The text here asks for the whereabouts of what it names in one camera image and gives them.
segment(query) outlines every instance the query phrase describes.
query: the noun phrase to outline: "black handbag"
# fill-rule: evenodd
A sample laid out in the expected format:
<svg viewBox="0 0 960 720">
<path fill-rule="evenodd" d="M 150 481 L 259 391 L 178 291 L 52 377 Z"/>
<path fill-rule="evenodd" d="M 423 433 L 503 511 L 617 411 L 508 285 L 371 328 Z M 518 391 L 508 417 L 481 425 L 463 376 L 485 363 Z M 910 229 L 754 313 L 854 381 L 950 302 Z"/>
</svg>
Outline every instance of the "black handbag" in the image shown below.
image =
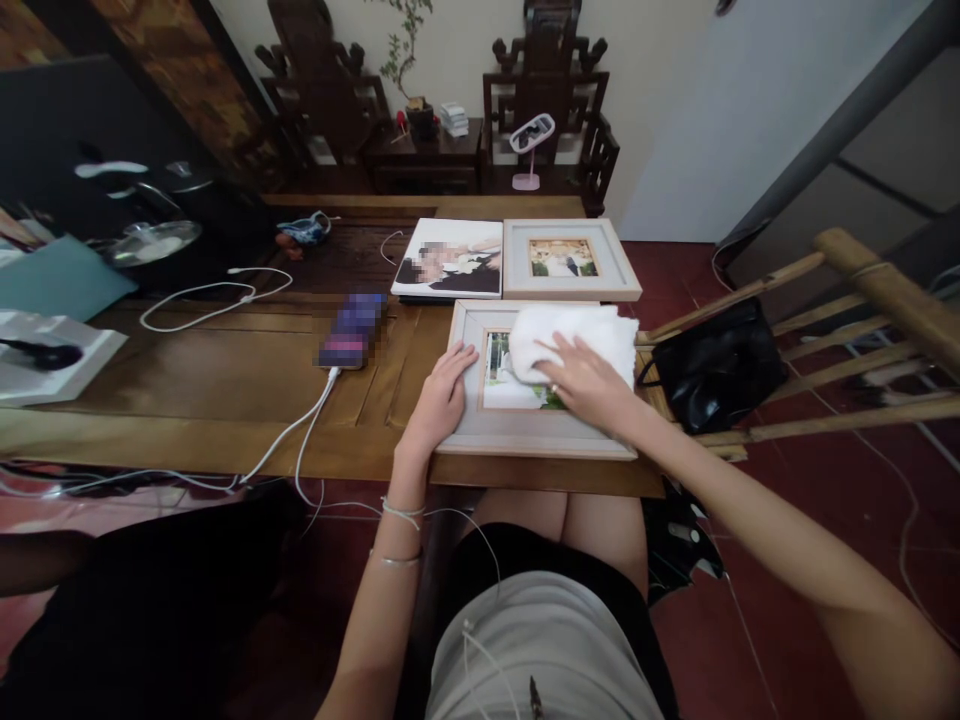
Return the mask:
<svg viewBox="0 0 960 720">
<path fill-rule="evenodd" d="M 637 382 L 663 387 L 691 435 L 729 430 L 787 380 L 760 301 L 750 298 L 653 349 Z M 651 365 L 658 382 L 645 382 Z"/>
</svg>

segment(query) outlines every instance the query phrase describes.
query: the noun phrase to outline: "picture frame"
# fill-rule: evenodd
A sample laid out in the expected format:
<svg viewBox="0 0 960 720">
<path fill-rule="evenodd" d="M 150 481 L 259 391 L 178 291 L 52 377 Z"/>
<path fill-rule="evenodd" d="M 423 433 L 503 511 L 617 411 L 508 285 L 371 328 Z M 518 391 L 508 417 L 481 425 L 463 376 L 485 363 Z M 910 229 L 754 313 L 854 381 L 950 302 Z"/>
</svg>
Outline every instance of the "picture frame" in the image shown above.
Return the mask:
<svg viewBox="0 0 960 720">
<path fill-rule="evenodd" d="M 512 376 L 504 335 L 529 301 L 457 300 L 448 347 L 474 345 L 480 359 L 463 374 L 466 408 L 438 453 L 635 460 L 636 451 L 574 417 L 546 386 Z M 550 303 L 598 305 L 596 302 Z"/>
<path fill-rule="evenodd" d="M 390 292 L 410 304 L 499 300 L 502 246 L 501 222 L 420 218 Z"/>
<path fill-rule="evenodd" d="M 642 292 L 606 218 L 504 221 L 504 300 L 636 302 Z"/>
</svg>

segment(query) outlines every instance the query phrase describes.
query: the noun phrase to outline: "smartphone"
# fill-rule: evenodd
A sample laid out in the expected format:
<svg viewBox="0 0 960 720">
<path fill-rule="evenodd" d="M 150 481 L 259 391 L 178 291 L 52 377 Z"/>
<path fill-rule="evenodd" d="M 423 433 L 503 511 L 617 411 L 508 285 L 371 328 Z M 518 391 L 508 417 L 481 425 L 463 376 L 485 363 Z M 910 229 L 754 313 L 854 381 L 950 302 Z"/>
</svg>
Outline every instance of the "smartphone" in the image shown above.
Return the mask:
<svg viewBox="0 0 960 720">
<path fill-rule="evenodd" d="M 323 346 L 318 365 L 359 370 L 367 364 L 387 304 L 384 293 L 353 293 L 337 313 Z"/>
</svg>

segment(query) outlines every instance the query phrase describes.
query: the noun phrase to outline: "white wall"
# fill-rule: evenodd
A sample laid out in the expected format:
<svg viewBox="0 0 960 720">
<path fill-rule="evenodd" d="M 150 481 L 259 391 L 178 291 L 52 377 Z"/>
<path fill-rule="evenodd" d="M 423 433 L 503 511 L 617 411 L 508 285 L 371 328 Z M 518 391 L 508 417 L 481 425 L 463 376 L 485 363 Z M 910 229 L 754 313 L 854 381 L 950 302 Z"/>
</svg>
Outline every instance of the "white wall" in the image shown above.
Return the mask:
<svg viewBox="0 0 960 720">
<path fill-rule="evenodd" d="M 740 0 L 663 124 L 625 240 L 719 242 L 930 0 Z"/>
<path fill-rule="evenodd" d="M 212 0 L 248 67 L 266 74 L 253 55 L 259 44 L 278 42 L 266 0 Z M 386 60 L 387 36 L 400 33 L 401 16 L 381 2 L 327 0 L 334 33 L 349 47 L 366 50 L 366 67 L 376 73 Z M 684 96 L 698 66 L 716 0 L 585 0 L 579 34 L 591 42 L 606 37 L 600 64 L 611 73 L 604 114 L 620 143 L 620 158 L 607 194 L 607 215 L 619 222 L 640 171 L 653 150 L 658 126 Z M 484 72 L 498 67 L 491 46 L 507 47 L 523 35 L 522 0 L 434 0 L 434 14 L 417 41 L 417 64 L 404 86 L 431 103 L 455 100 L 473 117 L 483 115 Z M 396 112 L 406 102 L 384 81 Z"/>
</svg>

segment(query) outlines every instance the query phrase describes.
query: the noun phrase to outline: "woman's left hand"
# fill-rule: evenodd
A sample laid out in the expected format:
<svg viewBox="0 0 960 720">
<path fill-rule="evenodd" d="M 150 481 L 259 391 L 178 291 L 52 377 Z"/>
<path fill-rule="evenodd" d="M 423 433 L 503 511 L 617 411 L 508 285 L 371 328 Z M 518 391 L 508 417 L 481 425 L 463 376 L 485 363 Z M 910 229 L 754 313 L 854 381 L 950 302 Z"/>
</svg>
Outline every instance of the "woman's left hand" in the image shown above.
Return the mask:
<svg viewBox="0 0 960 720">
<path fill-rule="evenodd" d="M 420 400 L 397 450 L 426 459 L 457 429 L 464 408 L 463 371 L 479 357 L 473 345 L 464 347 L 460 341 L 437 360 L 423 382 Z"/>
</svg>

